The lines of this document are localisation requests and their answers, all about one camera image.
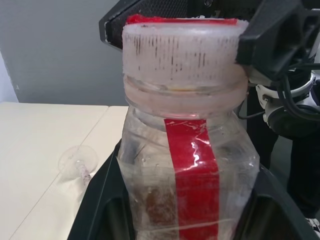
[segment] black holder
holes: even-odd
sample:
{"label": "black holder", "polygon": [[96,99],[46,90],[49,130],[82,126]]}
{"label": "black holder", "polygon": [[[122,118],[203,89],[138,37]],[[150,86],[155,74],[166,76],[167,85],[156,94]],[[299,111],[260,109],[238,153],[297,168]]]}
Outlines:
{"label": "black holder", "polygon": [[[119,148],[120,143],[91,180],[67,240],[135,239],[129,196],[117,161]],[[319,238],[278,180],[261,167],[234,240]]]}

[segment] white table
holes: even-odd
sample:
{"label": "white table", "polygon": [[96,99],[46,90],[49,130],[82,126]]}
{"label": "white table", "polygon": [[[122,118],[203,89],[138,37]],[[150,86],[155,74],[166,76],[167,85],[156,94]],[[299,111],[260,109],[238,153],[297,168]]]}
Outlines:
{"label": "white table", "polygon": [[62,154],[90,146],[98,168],[121,138],[127,107],[0,103],[0,239],[65,240],[75,218],[74,181]]}

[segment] white bottle cap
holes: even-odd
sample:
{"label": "white bottle cap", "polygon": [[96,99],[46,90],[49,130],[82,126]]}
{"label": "white bottle cap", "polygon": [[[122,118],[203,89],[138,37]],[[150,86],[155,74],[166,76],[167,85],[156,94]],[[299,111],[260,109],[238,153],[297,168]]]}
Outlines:
{"label": "white bottle cap", "polygon": [[244,100],[248,78],[235,59],[248,23],[201,21],[124,27],[124,85],[131,104],[153,113],[201,115],[232,110]]}

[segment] bottle label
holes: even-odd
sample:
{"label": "bottle label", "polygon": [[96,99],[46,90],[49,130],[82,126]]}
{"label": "bottle label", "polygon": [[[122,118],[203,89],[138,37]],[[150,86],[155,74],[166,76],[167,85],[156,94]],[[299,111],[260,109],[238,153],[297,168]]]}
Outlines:
{"label": "bottle label", "polygon": [[164,122],[175,172],[179,239],[217,240],[220,180],[207,121]]}

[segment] plastic bottle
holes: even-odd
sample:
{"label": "plastic bottle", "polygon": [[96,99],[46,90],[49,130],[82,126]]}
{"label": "plastic bottle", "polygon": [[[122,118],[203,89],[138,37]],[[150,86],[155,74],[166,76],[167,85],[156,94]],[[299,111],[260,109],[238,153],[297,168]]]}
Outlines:
{"label": "plastic bottle", "polygon": [[243,21],[139,17],[123,31],[130,104],[118,162],[137,240],[231,240],[259,172],[232,109]]}

